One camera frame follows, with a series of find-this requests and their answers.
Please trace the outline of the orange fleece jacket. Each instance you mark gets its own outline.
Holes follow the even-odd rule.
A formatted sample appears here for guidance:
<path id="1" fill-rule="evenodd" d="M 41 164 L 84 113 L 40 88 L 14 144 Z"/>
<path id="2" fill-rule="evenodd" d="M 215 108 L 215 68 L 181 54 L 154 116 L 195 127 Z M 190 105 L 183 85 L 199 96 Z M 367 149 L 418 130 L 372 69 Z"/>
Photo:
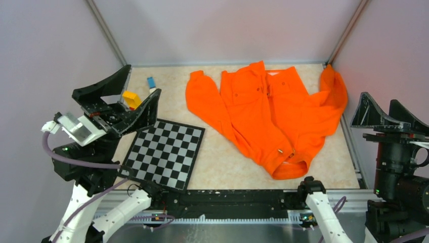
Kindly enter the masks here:
<path id="1" fill-rule="evenodd" d="M 223 71 L 221 84 L 202 70 L 187 82 L 188 109 L 231 141 L 275 180 L 304 176 L 347 106 L 340 73 L 328 65 L 310 94 L 296 68 L 267 70 L 263 61 Z"/>

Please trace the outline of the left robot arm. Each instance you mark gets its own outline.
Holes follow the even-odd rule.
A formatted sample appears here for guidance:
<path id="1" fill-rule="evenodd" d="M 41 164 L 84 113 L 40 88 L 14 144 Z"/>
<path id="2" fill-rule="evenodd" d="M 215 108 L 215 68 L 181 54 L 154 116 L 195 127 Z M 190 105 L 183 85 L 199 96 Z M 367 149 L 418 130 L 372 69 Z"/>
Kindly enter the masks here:
<path id="1" fill-rule="evenodd" d="M 160 90 L 135 108 L 104 100 L 124 93 L 131 68 L 125 65 L 93 85 L 75 89 L 72 99 L 83 110 L 82 116 L 57 112 L 43 125 L 42 147 L 52 159 L 55 173 L 73 182 L 63 218 L 44 242 L 107 242 L 138 212 L 160 207 L 160 188 L 151 182 L 106 215 L 94 217 L 102 199 L 119 186 L 119 174 L 125 173 L 125 181 L 136 174 L 130 166 L 113 159 L 121 138 L 151 128 L 157 120 Z"/>

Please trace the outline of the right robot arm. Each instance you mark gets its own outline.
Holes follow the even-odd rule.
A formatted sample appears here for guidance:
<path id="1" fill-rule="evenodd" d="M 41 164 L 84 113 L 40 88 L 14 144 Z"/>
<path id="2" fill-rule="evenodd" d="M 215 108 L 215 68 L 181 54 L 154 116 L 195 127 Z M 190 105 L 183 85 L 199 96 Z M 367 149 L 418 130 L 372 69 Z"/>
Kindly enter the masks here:
<path id="1" fill-rule="evenodd" d="M 353 128 L 373 129 L 364 139 L 378 144 L 374 194 L 367 202 L 365 242 L 423 242 L 428 236 L 428 178 L 415 175 L 428 160 L 417 163 L 428 149 L 428 125 L 398 100 L 383 111 L 368 92 L 360 95 Z"/>

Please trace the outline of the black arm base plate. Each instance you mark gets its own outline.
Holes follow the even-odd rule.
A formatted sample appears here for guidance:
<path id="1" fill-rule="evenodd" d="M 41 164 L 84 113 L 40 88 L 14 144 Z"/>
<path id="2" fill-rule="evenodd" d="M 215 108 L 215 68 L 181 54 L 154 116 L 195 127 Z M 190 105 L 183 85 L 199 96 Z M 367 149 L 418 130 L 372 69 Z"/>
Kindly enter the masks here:
<path id="1" fill-rule="evenodd" d="M 149 207 L 176 219 L 280 219 L 307 209 L 296 190 L 281 189 L 163 191 Z"/>

